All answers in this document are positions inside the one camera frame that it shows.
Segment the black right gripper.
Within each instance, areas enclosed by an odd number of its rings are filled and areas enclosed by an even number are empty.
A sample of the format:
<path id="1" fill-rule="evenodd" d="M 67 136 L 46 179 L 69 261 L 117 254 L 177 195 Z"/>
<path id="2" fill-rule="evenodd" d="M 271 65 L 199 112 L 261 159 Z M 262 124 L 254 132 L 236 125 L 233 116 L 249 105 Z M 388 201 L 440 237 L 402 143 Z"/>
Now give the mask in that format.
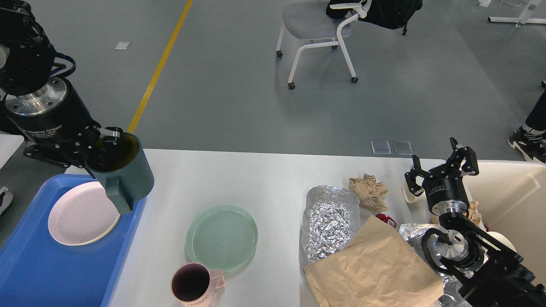
<path id="1" fill-rule="evenodd" d="M 412 155 L 413 165 L 404 173 L 408 190 L 416 197 L 425 192 L 429 212 L 435 216 L 447 212 L 467 212 L 469 200 L 462 177 L 479 174 L 476 152 L 469 146 L 460 145 L 454 137 L 450 137 L 449 141 L 453 151 L 444 166 L 425 171 L 421 168 L 419 157 Z M 422 186 L 417 184 L 417 177 L 423 178 Z"/>

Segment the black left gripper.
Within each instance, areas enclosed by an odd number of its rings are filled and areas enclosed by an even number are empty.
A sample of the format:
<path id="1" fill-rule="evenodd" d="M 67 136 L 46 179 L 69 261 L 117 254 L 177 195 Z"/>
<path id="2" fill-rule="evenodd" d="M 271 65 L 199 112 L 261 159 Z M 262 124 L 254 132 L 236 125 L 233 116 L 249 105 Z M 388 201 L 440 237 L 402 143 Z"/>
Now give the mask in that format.
<path id="1" fill-rule="evenodd" d="M 26 157 L 62 168 L 98 163 L 101 171 L 113 169 L 119 158 L 123 129 L 100 128 L 65 78 L 53 76 L 33 94 L 6 95 L 3 109 L 28 138 Z"/>

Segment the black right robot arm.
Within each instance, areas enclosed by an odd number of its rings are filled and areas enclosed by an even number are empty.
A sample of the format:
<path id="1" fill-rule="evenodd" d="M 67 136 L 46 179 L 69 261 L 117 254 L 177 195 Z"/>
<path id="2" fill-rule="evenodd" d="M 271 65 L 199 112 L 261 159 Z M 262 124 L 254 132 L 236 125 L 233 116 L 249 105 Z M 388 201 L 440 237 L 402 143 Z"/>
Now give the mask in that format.
<path id="1" fill-rule="evenodd" d="M 422 169 L 418 156 L 404 174 L 414 196 L 425 195 L 428 210 L 441 229 L 428 229 L 421 239 L 425 261 L 433 270 L 455 277 L 459 294 L 473 307 L 543 307 L 545 286 L 517 252 L 488 235 L 468 217 L 470 201 L 463 177 L 479 174 L 476 153 L 450 138 L 452 155 L 442 165 Z"/>

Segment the foil piece under arm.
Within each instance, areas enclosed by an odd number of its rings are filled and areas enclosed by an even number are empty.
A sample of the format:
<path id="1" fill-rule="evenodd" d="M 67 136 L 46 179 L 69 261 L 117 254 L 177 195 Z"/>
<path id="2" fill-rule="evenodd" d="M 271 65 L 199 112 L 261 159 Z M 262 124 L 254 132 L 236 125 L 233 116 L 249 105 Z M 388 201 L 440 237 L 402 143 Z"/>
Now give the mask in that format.
<path id="1" fill-rule="evenodd" d="M 415 252 L 425 261 L 424 251 L 421 246 L 422 237 L 428 229 L 438 229 L 442 232 L 447 232 L 446 229 L 440 225 L 435 224 L 419 224 L 419 223 L 406 223 L 402 224 L 398 230 L 402 238 L 409 243 L 409 245 L 415 250 Z M 443 267 L 439 262 L 439 253 L 433 250 L 433 243 L 436 241 L 437 236 L 433 236 L 429 239 L 429 249 L 432 259 L 437 266 Z M 462 287 L 460 281 L 453 276 L 445 275 L 441 272 L 436 272 L 443 282 L 443 295 L 435 301 L 432 307 L 470 307 L 465 299 L 462 298 L 458 290 Z"/>

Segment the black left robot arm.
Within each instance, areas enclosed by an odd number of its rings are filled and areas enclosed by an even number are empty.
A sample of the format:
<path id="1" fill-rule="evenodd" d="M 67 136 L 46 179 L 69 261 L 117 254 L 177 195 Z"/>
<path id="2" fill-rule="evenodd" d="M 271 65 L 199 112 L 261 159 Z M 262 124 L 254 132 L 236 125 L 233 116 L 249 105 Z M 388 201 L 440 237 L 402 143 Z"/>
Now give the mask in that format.
<path id="1" fill-rule="evenodd" d="M 1 130 L 23 136 L 24 154 L 67 168 L 105 171 L 123 130 L 95 121 L 68 80 L 76 61 L 49 41 L 23 0 L 1 2 Z"/>

